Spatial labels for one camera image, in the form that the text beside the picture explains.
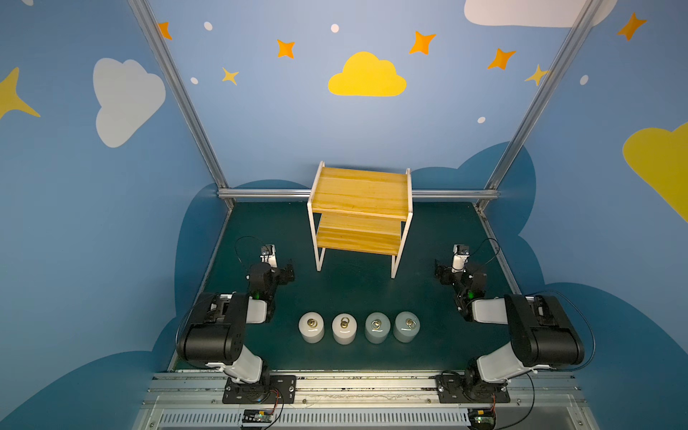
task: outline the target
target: painted cloud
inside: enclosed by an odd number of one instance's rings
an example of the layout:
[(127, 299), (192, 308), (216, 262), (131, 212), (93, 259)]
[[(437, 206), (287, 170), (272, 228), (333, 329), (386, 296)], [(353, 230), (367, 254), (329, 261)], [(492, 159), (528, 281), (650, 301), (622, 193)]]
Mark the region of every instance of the painted cloud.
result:
[[(585, 0), (466, 0), (464, 14), (478, 25), (522, 25), (524, 27), (571, 27)], [(593, 24), (614, 9), (616, 0), (602, 0)]]
[(96, 130), (108, 147), (122, 146), (165, 101), (165, 85), (134, 60), (101, 58), (93, 70), (100, 103)]

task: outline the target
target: white cylindrical weight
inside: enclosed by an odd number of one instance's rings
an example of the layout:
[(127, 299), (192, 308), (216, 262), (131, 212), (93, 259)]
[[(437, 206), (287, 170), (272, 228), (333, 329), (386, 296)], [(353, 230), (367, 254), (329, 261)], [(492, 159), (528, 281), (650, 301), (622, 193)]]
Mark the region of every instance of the white cylindrical weight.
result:
[(356, 319), (349, 314), (339, 314), (332, 322), (334, 340), (342, 345), (349, 345), (356, 337)]
[(325, 322), (323, 317), (316, 312), (308, 312), (299, 320), (299, 331), (303, 340), (308, 343), (317, 343), (325, 335)]

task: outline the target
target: gray cylindrical weight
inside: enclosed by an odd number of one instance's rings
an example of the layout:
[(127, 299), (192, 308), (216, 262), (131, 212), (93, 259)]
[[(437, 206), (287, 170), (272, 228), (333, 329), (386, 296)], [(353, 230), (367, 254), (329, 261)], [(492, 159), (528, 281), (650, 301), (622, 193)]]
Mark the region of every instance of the gray cylindrical weight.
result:
[(399, 312), (394, 319), (394, 337), (400, 342), (411, 342), (418, 334), (418, 330), (420, 330), (420, 320), (411, 312)]
[(382, 343), (389, 334), (391, 324), (382, 312), (373, 312), (365, 319), (365, 337), (371, 343)]

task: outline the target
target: orange star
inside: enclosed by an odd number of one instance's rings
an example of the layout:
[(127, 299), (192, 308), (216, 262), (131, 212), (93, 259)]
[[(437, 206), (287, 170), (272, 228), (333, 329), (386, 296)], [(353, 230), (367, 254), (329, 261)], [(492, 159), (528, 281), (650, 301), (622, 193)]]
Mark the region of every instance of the orange star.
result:
[(162, 33), (162, 37), (172, 40), (172, 36), (170, 36), (169, 25), (170, 23), (158, 23), (158, 27), (160, 27), (160, 33)]
[(224, 79), (222, 80), (222, 82), (224, 82), (225, 80), (231, 80), (232, 82), (234, 82), (234, 85), (236, 85), (237, 81), (235, 81), (234, 77), (238, 75), (239, 72), (230, 73), (227, 72), (227, 69), (225, 69), (224, 67), (222, 69), (224, 70)]
[(288, 56), (289, 58), (294, 58), (294, 53), (292, 52), (292, 49), (294, 48), (294, 44), (296, 42), (284, 43), (280, 40), (278, 40), (277, 42), (279, 43), (279, 54), (277, 55), (277, 58), (281, 56)]
[(421, 33), (416, 32), (416, 43), (414, 43), (409, 54), (413, 54), (414, 52), (422, 52), (423, 54), (427, 55), (428, 49), (430, 48), (430, 42), (435, 36), (437, 36), (437, 34), (423, 36)]
[(537, 70), (535, 71), (535, 74), (533, 74), (530, 78), (526, 79), (524, 82), (528, 82), (529, 80), (534, 80), (535, 86), (539, 87), (540, 86), (540, 79), (542, 79), (549, 72), (550, 72), (549, 70), (540, 69), (540, 65), (538, 64)]
[(635, 33), (636, 30), (646, 22), (647, 19), (637, 19), (636, 13), (633, 12), (633, 15), (631, 15), (631, 19), (628, 21), (628, 24), (624, 25), (621, 31), (617, 34), (620, 34), (621, 36), (626, 36), (626, 40), (629, 41), (633, 37), (633, 33)]
[(506, 62), (509, 61), (513, 54), (516, 54), (516, 51), (504, 52), (497, 48), (495, 60), (489, 66), (487, 66), (487, 68), (491, 69), (492, 67), (499, 67), (502, 70), (506, 70)]

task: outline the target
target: blue wall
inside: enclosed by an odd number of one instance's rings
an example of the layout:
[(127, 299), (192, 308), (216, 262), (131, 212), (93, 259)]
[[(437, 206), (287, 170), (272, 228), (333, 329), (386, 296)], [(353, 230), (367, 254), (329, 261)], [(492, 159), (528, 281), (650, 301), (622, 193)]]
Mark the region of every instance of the blue wall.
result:
[[(526, 79), (537, 65), (547, 70), (568, 33), (478, 25), (460, 1), (151, 6), (159, 23), (169, 23), (166, 42), (230, 186), (283, 180), (310, 187), (325, 160), (383, 171), (433, 169), (423, 175), (435, 187), (482, 189), (477, 179), (490, 175), (501, 154), (481, 158), (476, 176), (456, 169), (511, 139), (537, 90)], [(436, 34), (428, 55), (409, 54), (416, 32)], [(278, 58), (278, 39), (295, 42), (294, 58)], [(488, 69), (498, 48), (516, 54), (506, 69)], [(361, 51), (391, 61), (406, 90), (394, 97), (331, 93), (329, 79)], [(239, 72), (236, 85), (223, 81), (223, 68)], [(414, 187), (421, 188), (416, 176)]]
[(96, 62), (162, 75), (126, 0), (3, 1), (0, 16), (0, 82), (18, 67), (40, 114), (0, 118), (0, 428), (126, 429), (226, 206), (169, 89), (124, 145), (98, 135)]
[[(647, 23), (627, 40), (617, 33), (634, 12)], [(487, 208), (522, 290), (559, 290), (590, 319), (598, 355), (578, 378), (602, 430), (638, 428), (649, 413), (685, 428), (688, 224), (623, 146), (641, 129), (688, 122), (688, 61), (676, 54), (688, 49), (687, 13), (679, 0), (619, 0)]]

